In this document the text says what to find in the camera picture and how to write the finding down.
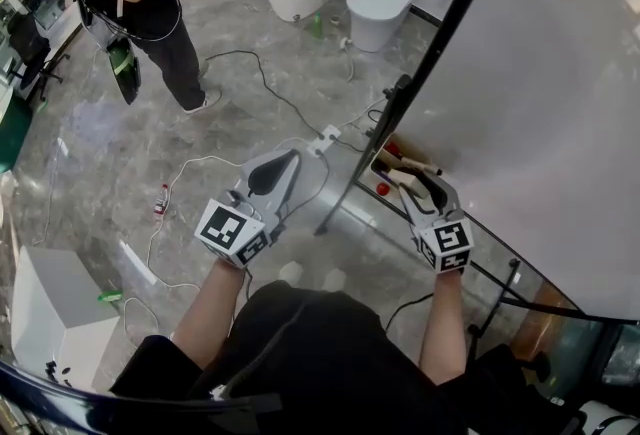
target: black pants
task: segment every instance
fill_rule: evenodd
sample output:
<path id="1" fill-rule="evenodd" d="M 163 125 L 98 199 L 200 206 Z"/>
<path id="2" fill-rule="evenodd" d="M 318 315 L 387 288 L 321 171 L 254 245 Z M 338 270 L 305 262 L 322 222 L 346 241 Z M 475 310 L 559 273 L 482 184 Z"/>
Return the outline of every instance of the black pants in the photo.
<path id="1" fill-rule="evenodd" d="M 200 87 L 200 64 L 184 21 L 173 33 L 159 42 L 131 39 L 162 71 L 167 88 L 185 110 L 199 108 L 205 94 Z"/>

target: marble floor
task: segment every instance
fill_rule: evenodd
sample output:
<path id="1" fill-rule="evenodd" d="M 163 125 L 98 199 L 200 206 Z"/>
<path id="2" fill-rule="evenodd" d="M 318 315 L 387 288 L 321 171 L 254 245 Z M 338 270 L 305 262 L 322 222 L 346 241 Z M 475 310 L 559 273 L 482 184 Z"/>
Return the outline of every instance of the marble floor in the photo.
<path id="1" fill-rule="evenodd" d="M 409 16 L 382 52 L 352 50 L 356 74 L 347 83 L 349 63 L 339 42 L 348 34 L 348 16 L 337 28 L 328 22 L 345 12 L 345 0 L 334 0 L 321 10 L 324 40 L 312 38 L 310 20 L 298 24 L 279 20 L 267 0 L 182 2 L 184 19 L 202 58 L 234 49 L 257 52 L 269 85 L 295 103 L 316 128 L 349 121 L 380 99 L 382 90 L 393 86 L 403 73 L 413 73 L 435 34 L 434 27 Z M 16 168 L 2 177 L 2 303 L 11 302 L 12 249 L 34 245 L 45 237 L 50 199 L 50 223 L 40 245 L 77 252 L 101 288 L 123 289 L 125 298 L 137 297 L 155 313 L 157 329 L 142 307 L 129 304 L 127 332 L 134 343 L 151 333 L 169 335 L 196 291 L 150 285 L 122 249 L 126 243 L 146 259 L 155 230 L 153 205 L 161 185 L 171 182 L 188 159 L 217 155 L 243 163 L 287 138 L 312 139 L 313 134 L 290 107 L 264 89 L 251 56 L 213 61 L 207 81 L 222 87 L 223 98 L 215 107 L 189 117 L 142 53 L 138 55 L 143 85 L 130 107 L 117 90 L 106 56 L 98 53 L 93 64 L 95 44 L 89 35 L 81 32 L 68 53 L 71 60 L 59 68 L 64 84 L 50 83 L 49 103 L 35 115 Z M 348 126 L 342 138 L 364 148 L 364 125 Z M 58 138 L 64 142 L 62 152 L 58 152 Z M 304 147 L 297 141 L 286 145 Z M 399 304 L 432 290 L 434 275 L 413 251 L 406 223 L 360 191 L 350 194 L 326 235 L 313 235 L 341 193 L 358 154 L 334 145 L 327 158 L 331 167 L 327 187 L 294 215 L 280 242 L 251 265 L 252 290 L 274 280 L 280 267 L 292 260 L 303 265 L 302 285 L 309 288 L 319 288 L 325 274 L 339 267 L 348 277 L 347 293 L 373 308 L 386 324 Z M 194 239 L 195 225 L 207 201 L 229 187 L 236 173 L 215 160 L 187 167 L 151 252 L 150 266 L 163 280 L 172 284 L 204 280 L 213 258 Z M 317 191 L 324 173 L 322 161 L 304 160 L 292 208 Z M 508 251 L 479 230 L 476 236 L 476 261 L 505 279 Z M 465 273 L 464 285 L 466 321 L 482 323 L 499 289 L 474 270 Z M 533 294 L 539 285 L 533 272 L 523 271 L 518 286 L 523 294 Z M 122 312 L 123 303 L 115 307 Z M 389 332 L 412 359 L 417 358 L 429 308 L 426 302 L 406 309 Z M 509 341 L 523 316 L 517 309 L 501 308 L 482 344 L 488 348 Z M 98 390 L 109 388 L 135 350 L 123 322 L 96 377 Z M 0 324 L 0 344 L 10 347 L 8 320 Z"/>

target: power strip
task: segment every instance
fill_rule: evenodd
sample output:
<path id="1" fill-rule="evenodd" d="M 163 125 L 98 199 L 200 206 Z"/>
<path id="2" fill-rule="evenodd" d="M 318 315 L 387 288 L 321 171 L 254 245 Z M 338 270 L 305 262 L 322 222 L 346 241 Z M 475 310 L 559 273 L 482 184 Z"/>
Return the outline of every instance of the power strip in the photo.
<path id="1" fill-rule="evenodd" d="M 335 143 L 334 140 L 336 138 L 340 138 L 341 134 L 342 132 L 338 128 L 334 126 L 328 126 L 327 129 L 325 129 L 324 132 L 322 133 L 322 138 L 320 137 L 316 138 L 311 143 L 311 145 L 307 147 L 307 151 L 313 157 L 319 158 L 320 154 L 324 154 L 327 151 L 327 149 Z"/>

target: red object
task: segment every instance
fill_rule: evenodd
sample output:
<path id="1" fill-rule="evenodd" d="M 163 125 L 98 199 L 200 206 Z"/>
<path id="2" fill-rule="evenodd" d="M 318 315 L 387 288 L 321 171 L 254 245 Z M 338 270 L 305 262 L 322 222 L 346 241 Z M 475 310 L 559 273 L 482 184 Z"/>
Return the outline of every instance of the red object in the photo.
<path id="1" fill-rule="evenodd" d="M 380 195 L 381 197 L 385 197 L 389 194 L 391 188 L 387 183 L 380 183 L 376 188 L 376 191 L 378 192 L 378 195 Z"/>
<path id="2" fill-rule="evenodd" d="M 398 146 L 393 142 L 391 142 L 389 145 L 387 145 L 385 147 L 385 150 L 387 152 L 390 152 L 391 154 L 393 154 L 396 158 L 401 158 L 402 157 L 402 154 L 400 154 L 400 149 L 398 149 Z"/>

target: white sneaker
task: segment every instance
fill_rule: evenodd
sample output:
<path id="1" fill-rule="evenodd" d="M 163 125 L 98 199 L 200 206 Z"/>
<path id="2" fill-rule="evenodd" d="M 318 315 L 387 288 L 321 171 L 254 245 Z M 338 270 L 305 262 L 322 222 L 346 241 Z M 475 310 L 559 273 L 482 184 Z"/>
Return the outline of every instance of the white sneaker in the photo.
<path id="1" fill-rule="evenodd" d="M 297 287 L 300 284 L 302 278 L 302 266 L 297 262 L 291 261 L 289 264 L 285 264 L 280 273 L 278 274 L 279 280 L 284 280 L 291 287 Z"/>
<path id="2" fill-rule="evenodd" d="M 322 290 L 328 293 L 338 293 L 344 290 L 344 285 L 347 282 L 347 275 L 342 270 L 331 270 L 324 278 L 324 284 Z"/>
<path id="3" fill-rule="evenodd" d="M 216 88 L 211 90 L 210 92 L 207 92 L 202 106 L 200 106 L 199 108 L 194 108 L 193 110 L 185 110 L 184 108 L 182 108 L 182 111 L 184 111 L 187 115 L 193 115 L 194 113 L 198 113 L 205 108 L 211 108 L 215 106 L 220 99 L 222 99 L 222 92 Z"/>
<path id="4" fill-rule="evenodd" d="M 202 62 L 202 65 L 200 65 L 200 72 L 198 73 L 198 79 L 204 78 L 204 75 L 207 73 L 208 70 L 209 70 L 209 62 Z"/>

